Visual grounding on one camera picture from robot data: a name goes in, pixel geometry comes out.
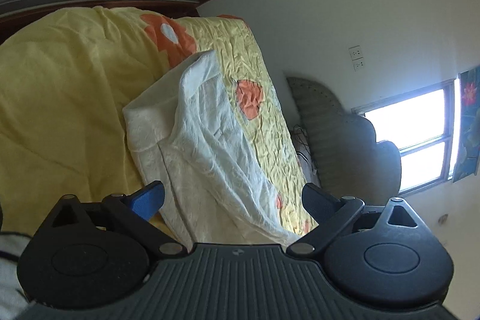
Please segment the cream white textured pants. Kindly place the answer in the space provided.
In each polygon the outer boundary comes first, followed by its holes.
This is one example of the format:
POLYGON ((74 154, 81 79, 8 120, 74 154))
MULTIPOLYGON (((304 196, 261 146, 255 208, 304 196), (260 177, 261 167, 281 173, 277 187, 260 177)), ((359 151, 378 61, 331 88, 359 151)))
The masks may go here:
POLYGON ((281 225, 277 190, 237 120, 214 51, 168 71, 123 115, 142 181, 163 183, 160 214, 186 248, 297 240, 281 225))

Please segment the dark green scalloped headboard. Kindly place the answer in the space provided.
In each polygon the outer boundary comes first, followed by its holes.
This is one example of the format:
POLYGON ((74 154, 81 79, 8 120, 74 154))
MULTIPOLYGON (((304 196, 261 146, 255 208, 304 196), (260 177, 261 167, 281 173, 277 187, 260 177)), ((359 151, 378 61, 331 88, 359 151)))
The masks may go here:
POLYGON ((324 85, 299 77, 289 77, 287 83, 307 133, 320 188, 369 205, 383 205, 398 196, 402 167, 397 146, 378 141, 373 124, 344 109, 324 85))

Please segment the floral roller blind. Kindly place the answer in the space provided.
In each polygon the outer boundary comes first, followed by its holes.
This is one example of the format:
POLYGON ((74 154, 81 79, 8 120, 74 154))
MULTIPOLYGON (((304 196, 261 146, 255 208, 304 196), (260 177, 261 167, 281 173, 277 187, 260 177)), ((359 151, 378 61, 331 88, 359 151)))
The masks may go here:
POLYGON ((460 74, 460 134, 452 181, 475 175, 479 167, 479 67, 460 74))

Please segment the yellow quilt with orange prints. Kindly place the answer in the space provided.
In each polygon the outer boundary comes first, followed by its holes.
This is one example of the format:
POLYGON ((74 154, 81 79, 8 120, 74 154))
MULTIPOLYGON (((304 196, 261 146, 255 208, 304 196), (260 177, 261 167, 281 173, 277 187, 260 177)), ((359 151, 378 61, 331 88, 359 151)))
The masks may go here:
POLYGON ((245 22, 170 19, 137 8, 64 8, 1 45, 1 206, 8 231, 34 233, 66 193, 98 202, 143 185, 123 109, 188 57, 214 51, 281 225, 298 238, 300 168, 275 87, 245 22))

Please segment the white double wall socket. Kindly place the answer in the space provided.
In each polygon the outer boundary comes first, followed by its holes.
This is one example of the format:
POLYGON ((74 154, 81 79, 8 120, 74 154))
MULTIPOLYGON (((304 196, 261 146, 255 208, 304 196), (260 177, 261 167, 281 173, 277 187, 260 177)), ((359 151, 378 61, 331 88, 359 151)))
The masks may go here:
POLYGON ((349 54, 352 60, 354 71, 359 71, 365 66, 365 59, 360 46, 349 48, 349 54))

